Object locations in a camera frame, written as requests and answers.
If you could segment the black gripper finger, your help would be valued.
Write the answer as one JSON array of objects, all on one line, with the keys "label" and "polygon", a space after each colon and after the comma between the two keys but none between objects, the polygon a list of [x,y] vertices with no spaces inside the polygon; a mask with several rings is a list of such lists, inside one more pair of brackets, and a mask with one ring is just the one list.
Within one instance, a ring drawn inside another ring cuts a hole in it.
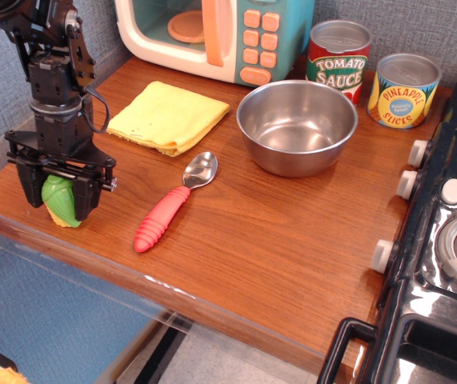
[{"label": "black gripper finger", "polygon": [[25,158],[17,158],[15,165],[26,200],[32,207],[39,208],[43,204],[42,188],[47,178],[43,165]]},{"label": "black gripper finger", "polygon": [[75,218],[81,222],[98,207],[102,188],[98,180],[83,176],[76,178],[72,184]]}]

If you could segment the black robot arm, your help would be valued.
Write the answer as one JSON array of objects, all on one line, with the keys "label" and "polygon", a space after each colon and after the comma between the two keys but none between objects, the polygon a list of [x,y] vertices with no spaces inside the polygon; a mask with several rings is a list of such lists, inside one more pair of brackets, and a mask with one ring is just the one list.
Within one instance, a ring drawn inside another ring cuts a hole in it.
[{"label": "black robot arm", "polygon": [[94,144],[106,132],[93,122],[95,60],[71,1],[0,1],[0,31],[16,45],[31,86],[32,131],[8,130],[9,162],[15,164],[26,200],[45,206],[54,222],[76,228],[104,190],[114,191],[116,161]]}]

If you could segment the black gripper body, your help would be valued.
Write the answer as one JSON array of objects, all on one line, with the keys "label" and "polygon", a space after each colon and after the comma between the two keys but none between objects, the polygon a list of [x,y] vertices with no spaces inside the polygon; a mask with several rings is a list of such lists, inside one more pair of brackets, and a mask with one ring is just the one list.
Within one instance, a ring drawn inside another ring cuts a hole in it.
[{"label": "black gripper body", "polygon": [[102,190],[114,191],[113,175],[116,161],[93,143],[95,133],[103,133],[93,123],[93,102],[90,95],[75,96],[59,106],[30,100],[34,113],[33,130],[8,130],[8,161],[17,158],[39,162],[47,174],[74,180],[85,171],[93,172]]}]

